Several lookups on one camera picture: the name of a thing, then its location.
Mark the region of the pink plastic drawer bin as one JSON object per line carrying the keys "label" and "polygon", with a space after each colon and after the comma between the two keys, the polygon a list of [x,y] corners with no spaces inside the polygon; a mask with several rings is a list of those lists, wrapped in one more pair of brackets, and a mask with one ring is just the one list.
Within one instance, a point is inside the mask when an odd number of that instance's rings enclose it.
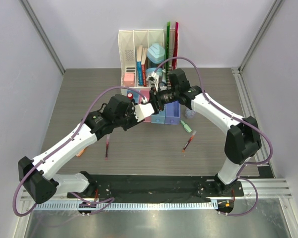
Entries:
{"label": "pink plastic drawer bin", "polygon": [[[145,103],[146,105],[151,105],[149,103],[149,91],[146,91],[146,90],[141,90],[140,91],[147,99],[147,102]],[[139,97],[139,104],[143,104],[143,98],[140,96]],[[145,122],[148,122],[148,123],[151,123],[151,114],[145,118]]]}

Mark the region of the light blue drawer bin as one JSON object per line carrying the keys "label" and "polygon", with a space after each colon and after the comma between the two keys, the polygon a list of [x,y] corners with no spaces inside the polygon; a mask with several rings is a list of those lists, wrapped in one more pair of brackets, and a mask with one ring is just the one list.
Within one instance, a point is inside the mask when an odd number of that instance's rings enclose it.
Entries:
{"label": "light blue drawer bin", "polygon": [[151,115],[151,123],[165,124],[165,111],[160,111],[156,115]]}

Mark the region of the purple plastic drawer bin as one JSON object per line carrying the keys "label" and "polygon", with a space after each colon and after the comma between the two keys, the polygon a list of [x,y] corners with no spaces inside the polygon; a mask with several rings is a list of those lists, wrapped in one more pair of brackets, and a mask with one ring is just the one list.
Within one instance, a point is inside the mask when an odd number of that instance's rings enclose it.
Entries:
{"label": "purple plastic drawer bin", "polygon": [[178,101],[165,105],[165,124],[176,125],[180,122],[180,104]]}

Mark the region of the red pen refill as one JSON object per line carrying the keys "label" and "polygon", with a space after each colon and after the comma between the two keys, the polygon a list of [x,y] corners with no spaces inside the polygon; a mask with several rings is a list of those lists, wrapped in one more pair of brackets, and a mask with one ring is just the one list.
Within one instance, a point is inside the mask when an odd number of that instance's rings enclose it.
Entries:
{"label": "red pen refill", "polygon": [[106,149],[105,149],[105,160],[108,160],[108,150],[109,150],[110,135],[106,136]]}
{"label": "red pen refill", "polygon": [[196,131],[194,130],[191,134],[191,136],[189,137],[188,141],[186,142],[186,144],[184,145],[184,147],[182,148],[182,152],[185,152],[186,148],[188,147],[188,145],[191,143],[192,139],[194,138],[196,134]]}

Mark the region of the white desktop file organizer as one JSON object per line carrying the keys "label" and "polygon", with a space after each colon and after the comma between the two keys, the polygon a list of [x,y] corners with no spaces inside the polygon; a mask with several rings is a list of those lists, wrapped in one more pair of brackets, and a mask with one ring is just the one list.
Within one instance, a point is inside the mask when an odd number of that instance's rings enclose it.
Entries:
{"label": "white desktop file organizer", "polygon": [[121,61],[121,86],[149,91],[154,84],[146,78],[178,50],[175,29],[120,30],[118,45]]}

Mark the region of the blue plastic drawer bin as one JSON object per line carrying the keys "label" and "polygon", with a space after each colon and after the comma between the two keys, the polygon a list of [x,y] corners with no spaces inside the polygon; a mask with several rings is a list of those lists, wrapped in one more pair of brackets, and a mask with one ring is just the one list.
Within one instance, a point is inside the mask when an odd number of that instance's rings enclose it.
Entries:
{"label": "blue plastic drawer bin", "polygon": [[133,102],[134,105],[138,104],[139,103],[139,94],[136,91],[132,91],[132,90],[128,90],[127,94],[128,93],[132,93],[134,95],[134,99],[130,100],[130,101]]}

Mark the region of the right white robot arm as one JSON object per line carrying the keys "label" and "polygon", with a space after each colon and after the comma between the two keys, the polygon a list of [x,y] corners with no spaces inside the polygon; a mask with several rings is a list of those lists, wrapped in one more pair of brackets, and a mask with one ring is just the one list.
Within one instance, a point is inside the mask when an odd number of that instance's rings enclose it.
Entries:
{"label": "right white robot arm", "polygon": [[148,78],[151,84],[149,102],[156,113],[164,106],[177,101],[188,109],[203,115],[216,125],[226,136],[225,162],[214,177],[214,189],[218,195],[225,196],[235,185],[241,168],[261,148],[258,123],[249,116],[243,118],[214,101],[199,86],[191,86],[182,69],[169,72],[171,85],[161,90],[154,75]]}

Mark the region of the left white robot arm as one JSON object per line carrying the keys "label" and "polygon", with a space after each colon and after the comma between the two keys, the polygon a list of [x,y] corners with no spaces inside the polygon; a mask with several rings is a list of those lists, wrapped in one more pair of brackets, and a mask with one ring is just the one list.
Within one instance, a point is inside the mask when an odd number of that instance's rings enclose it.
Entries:
{"label": "left white robot arm", "polygon": [[20,184],[36,204],[42,204],[59,193],[73,192],[81,197],[92,197],[97,185],[89,173],[60,175],[60,168],[83,149],[111,134],[115,128],[127,130],[153,112],[149,103],[137,104],[121,94],[111,97],[100,109],[88,112],[72,132],[49,150],[33,159],[20,159]]}

